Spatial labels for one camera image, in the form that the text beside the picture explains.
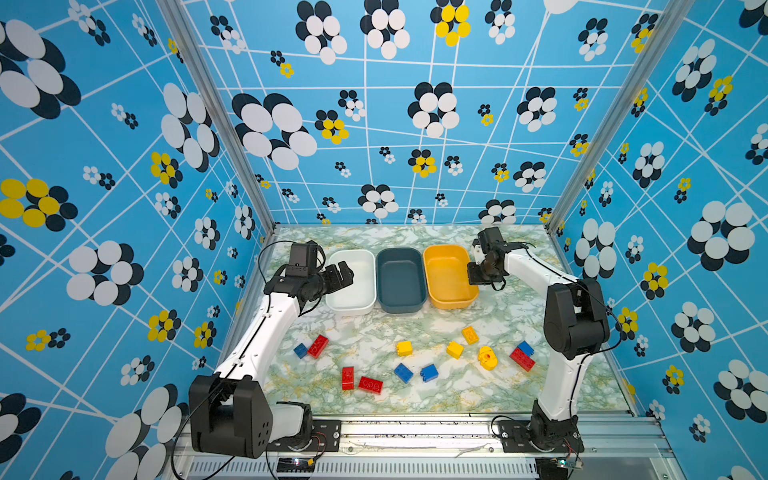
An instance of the white bin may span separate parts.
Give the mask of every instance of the white bin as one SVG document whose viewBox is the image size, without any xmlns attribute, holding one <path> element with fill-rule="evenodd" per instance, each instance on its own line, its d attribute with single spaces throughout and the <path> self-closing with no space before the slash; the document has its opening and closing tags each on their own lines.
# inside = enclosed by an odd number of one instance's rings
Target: white bin
<svg viewBox="0 0 768 480">
<path fill-rule="evenodd" d="M 365 315 L 376 303 L 376 258 L 368 250 L 339 250 L 328 263 L 346 262 L 355 273 L 352 285 L 326 295 L 336 316 Z"/>
</svg>

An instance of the yellow lego brick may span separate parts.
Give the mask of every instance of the yellow lego brick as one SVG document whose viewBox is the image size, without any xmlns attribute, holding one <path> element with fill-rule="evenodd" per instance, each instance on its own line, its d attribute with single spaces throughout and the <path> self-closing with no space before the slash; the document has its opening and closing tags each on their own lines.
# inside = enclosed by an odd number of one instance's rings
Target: yellow lego brick
<svg viewBox="0 0 768 480">
<path fill-rule="evenodd" d="M 493 349 L 489 346 L 484 346 L 480 349 L 478 360 L 480 360 L 482 368 L 486 370 L 493 370 L 498 365 L 496 354 L 493 353 Z"/>
<path fill-rule="evenodd" d="M 464 334 L 464 338 L 467 340 L 467 343 L 469 345 L 471 345 L 473 343 L 477 343 L 477 342 L 480 341 L 480 339 L 478 338 L 478 334 L 475 333 L 475 329 L 473 329 L 470 326 L 468 326 L 467 328 L 463 329 L 462 333 Z"/>
<path fill-rule="evenodd" d="M 456 342 L 451 342 L 448 345 L 448 349 L 446 350 L 446 352 L 448 352 L 448 354 L 453 358 L 457 359 L 460 356 L 462 356 L 462 353 L 464 352 L 464 347 L 459 345 Z"/>
<path fill-rule="evenodd" d="M 410 342 L 400 342 L 397 344 L 397 354 L 400 356 L 408 356 L 413 353 L 413 347 Z"/>
</svg>

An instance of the orange bin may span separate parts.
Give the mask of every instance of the orange bin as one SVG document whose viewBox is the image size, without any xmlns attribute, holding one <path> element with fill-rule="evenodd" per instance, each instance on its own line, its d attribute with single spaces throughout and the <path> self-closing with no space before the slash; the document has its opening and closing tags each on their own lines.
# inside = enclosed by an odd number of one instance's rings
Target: orange bin
<svg viewBox="0 0 768 480">
<path fill-rule="evenodd" d="M 459 245 L 433 245 L 424 250 L 427 287 L 432 305 L 442 310 L 472 305 L 480 289 L 469 284 L 469 253 Z"/>
</svg>

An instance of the plastic bin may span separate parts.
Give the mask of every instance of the plastic bin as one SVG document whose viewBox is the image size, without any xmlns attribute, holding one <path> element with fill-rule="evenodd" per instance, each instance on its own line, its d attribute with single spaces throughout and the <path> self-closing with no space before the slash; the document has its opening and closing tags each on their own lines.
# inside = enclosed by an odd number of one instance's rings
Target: plastic bin
<svg viewBox="0 0 768 480">
<path fill-rule="evenodd" d="M 352 285 L 326 295 L 337 316 L 365 315 L 376 303 L 376 258 L 368 250 L 339 250 L 328 263 L 346 262 L 355 273 Z"/>
<path fill-rule="evenodd" d="M 387 248 L 379 252 L 376 287 L 385 312 L 418 312 L 427 300 L 422 254 L 412 248 Z"/>
<path fill-rule="evenodd" d="M 480 295 L 477 285 L 469 284 L 469 253 L 459 245 L 434 245 L 424 250 L 429 298 L 442 310 L 466 308 Z"/>
</svg>

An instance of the dark blue bin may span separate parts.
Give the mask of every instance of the dark blue bin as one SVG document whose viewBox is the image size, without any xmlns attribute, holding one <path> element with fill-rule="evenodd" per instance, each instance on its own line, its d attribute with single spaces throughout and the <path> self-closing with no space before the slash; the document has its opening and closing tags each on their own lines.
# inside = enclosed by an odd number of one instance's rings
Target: dark blue bin
<svg viewBox="0 0 768 480">
<path fill-rule="evenodd" d="M 422 254 L 413 248 L 380 251 L 376 256 L 376 289 L 385 312 L 418 312 L 428 295 Z"/>
</svg>

